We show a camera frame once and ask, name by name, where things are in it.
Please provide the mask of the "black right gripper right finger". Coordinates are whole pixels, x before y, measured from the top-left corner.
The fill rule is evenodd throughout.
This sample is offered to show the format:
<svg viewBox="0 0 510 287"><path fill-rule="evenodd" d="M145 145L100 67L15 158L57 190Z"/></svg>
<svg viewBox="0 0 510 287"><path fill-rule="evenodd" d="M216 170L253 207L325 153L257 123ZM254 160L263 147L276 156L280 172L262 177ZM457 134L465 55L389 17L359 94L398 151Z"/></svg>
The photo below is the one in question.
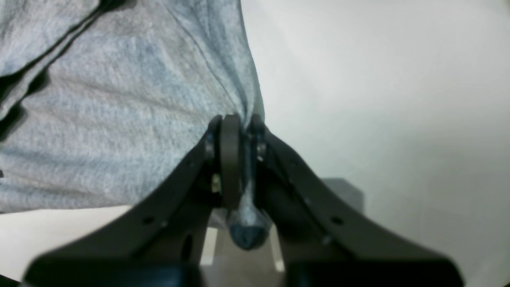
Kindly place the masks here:
<svg viewBox="0 0 510 287"><path fill-rule="evenodd" d="M283 287L462 287L447 256L377 225L341 200L260 116L249 130L255 204L276 225Z"/></svg>

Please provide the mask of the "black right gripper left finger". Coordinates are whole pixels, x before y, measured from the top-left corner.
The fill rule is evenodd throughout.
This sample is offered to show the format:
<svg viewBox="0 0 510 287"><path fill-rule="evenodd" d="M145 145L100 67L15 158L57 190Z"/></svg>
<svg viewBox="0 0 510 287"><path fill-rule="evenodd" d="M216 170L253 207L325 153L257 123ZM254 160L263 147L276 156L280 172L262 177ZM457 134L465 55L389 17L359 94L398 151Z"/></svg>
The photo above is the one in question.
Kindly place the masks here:
<svg viewBox="0 0 510 287"><path fill-rule="evenodd" d="M237 115L215 116L199 143L124 215L36 258L26 287L205 287L199 267L211 212L241 197Z"/></svg>

